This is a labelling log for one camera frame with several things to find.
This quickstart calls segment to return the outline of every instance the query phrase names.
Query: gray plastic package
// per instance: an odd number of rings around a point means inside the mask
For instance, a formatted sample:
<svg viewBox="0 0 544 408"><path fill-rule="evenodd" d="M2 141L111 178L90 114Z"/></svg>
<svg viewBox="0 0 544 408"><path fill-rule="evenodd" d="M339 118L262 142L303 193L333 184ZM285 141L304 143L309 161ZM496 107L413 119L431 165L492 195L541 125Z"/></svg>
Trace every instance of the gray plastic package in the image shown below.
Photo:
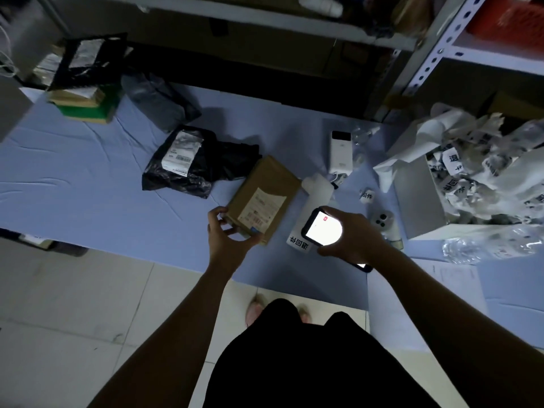
<svg viewBox="0 0 544 408"><path fill-rule="evenodd" d="M136 107L167 134L202 114L172 84L156 75L126 73L121 85Z"/></svg>

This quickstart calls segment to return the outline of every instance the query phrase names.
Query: smartphone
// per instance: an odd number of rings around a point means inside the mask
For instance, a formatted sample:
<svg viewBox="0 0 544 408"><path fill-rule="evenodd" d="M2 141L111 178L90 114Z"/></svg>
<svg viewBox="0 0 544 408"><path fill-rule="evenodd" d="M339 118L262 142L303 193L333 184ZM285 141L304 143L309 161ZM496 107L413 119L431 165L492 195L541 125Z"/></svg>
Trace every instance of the smartphone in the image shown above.
<svg viewBox="0 0 544 408"><path fill-rule="evenodd" d="M322 208L316 208L309 216L301 234L304 239L317 246L331 245L342 236L342 224L340 220L325 213ZM370 272L372 267L364 263L350 263L363 272Z"/></svg>

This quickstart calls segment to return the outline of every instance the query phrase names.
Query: black shorts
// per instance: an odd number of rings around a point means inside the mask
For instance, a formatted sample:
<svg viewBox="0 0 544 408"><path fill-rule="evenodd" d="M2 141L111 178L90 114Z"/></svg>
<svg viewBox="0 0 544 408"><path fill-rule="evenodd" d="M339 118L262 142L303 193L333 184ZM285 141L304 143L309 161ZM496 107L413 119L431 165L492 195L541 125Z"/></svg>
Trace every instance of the black shorts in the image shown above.
<svg viewBox="0 0 544 408"><path fill-rule="evenodd" d="M347 314L303 324L277 299L219 357L204 407L295 404L439 407Z"/></svg>

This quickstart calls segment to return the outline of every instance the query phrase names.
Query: red crate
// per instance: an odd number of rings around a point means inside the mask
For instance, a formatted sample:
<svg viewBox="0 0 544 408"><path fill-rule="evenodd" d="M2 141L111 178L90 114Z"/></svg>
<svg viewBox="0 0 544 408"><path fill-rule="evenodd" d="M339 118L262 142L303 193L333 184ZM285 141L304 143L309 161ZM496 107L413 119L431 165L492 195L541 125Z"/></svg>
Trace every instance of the red crate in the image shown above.
<svg viewBox="0 0 544 408"><path fill-rule="evenodd" d="M486 0L467 32L483 40L544 52L544 6L517 0Z"/></svg>

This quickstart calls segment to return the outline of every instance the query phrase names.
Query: blue table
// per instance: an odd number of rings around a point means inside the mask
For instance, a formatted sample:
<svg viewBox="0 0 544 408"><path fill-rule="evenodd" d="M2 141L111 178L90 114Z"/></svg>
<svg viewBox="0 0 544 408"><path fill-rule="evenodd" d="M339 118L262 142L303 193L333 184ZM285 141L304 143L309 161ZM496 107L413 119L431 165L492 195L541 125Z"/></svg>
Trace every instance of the blue table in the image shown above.
<svg viewBox="0 0 544 408"><path fill-rule="evenodd" d="M220 140L258 143L303 178L326 172L331 130L377 123L298 109L240 95L186 87L202 108L192 124ZM367 213L361 189L377 187L372 166L400 132L382 126L366 145L367 162L335 191L346 211ZM204 200L171 189L141 190L141 173L166 139L125 97L108 125L65 119L40 101L0 144L0 227L84 247L204 271L208 262L206 212L226 205L240 186L217 182ZM300 191L267 247L256 247L235 273L239 282L367 309L366 277L315 251L286 244L306 199ZM371 208L398 215L392 189L377 192ZM412 257L441 259L439 241L407 241ZM544 255L479 266L490 315L529 343L544 348Z"/></svg>

